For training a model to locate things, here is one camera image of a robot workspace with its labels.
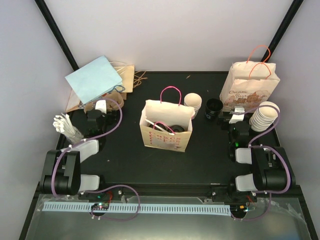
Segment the black lid stack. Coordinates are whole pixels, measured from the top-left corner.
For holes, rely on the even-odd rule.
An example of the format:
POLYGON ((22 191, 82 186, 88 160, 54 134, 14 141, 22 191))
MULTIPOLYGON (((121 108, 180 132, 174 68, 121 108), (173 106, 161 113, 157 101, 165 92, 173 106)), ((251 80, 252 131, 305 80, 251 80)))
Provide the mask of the black lid stack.
POLYGON ((205 105, 205 117, 209 121, 214 121, 223 109, 223 103, 217 98, 210 98, 205 105))

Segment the small stack paper cups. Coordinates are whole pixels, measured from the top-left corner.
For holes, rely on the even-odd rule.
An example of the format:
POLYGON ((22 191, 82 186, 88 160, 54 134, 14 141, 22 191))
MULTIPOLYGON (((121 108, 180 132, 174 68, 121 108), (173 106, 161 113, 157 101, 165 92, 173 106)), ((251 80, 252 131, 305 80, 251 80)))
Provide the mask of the small stack paper cups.
POLYGON ((192 116, 192 119, 194 119, 197 114, 199 109, 202 106, 202 98, 200 95, 196 94, 196 93, 188 93, 185 97, 184 97, 184 105, 187 107, 193 107, 194 108, 194 115, 192 116))

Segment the black coffee cup lid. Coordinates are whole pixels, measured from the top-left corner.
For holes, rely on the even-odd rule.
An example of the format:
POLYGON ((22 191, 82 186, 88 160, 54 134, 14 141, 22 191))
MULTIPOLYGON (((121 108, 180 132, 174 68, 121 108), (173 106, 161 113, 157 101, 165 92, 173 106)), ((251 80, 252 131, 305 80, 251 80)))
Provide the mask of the black coffee cup lid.
POLYGON ((162 123, 156 123, 155 128, 159 131, 167 132, 168 128, 162 123))

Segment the cream paper bag pink sides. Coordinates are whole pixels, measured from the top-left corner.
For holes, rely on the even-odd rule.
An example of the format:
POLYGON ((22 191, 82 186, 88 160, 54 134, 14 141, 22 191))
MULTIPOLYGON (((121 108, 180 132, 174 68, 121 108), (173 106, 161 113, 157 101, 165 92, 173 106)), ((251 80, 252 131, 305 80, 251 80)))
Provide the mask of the cream paper bag pink sides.
POLYGON ((195 110, 181 104, 181 91, 175 86, 167 86, 179 93, 179 102, 171 103, 148 99, 145 101, 139 121, 143 144, 149 148, 175 152, 185 152, 193 132, 192 117, 195 110))

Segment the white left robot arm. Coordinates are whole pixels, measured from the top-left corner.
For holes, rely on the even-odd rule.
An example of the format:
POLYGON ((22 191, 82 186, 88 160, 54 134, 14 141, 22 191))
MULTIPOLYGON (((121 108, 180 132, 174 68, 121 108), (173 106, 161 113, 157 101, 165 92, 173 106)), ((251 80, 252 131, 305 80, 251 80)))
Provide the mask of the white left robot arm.
POLYGON ((49 150, 39 182, 42 194, 54 196, 71 195, 89 191, 97 200, 103 199, 108 192, 100 182, 100 176, 82 174, 81 163, 100 152, 106 144, 106 136, 119 127, 122 113, 118 110, 76 110, 78 118, 71 118, 81 139, 63 149, 49 150))

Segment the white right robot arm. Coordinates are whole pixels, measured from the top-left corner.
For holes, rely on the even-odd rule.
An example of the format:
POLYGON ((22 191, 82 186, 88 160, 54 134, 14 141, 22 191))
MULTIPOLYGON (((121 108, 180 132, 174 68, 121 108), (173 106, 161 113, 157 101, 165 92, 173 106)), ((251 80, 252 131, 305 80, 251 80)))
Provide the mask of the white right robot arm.
POLYGON ((222 112, 218 124, 228 134, 228 157, 239 166, 248 167, 248 173, 233 176, 228 183, 227 195, 234 202, 240 201, 246 192, 267 192, 281 194, 296 185, 296 177, 290 165, 287 153, 281 146, 268 146, 262 143, 266 137, 253 142, 258 135, 251 129, 248 118, 231 123, 232 115, 222 112))

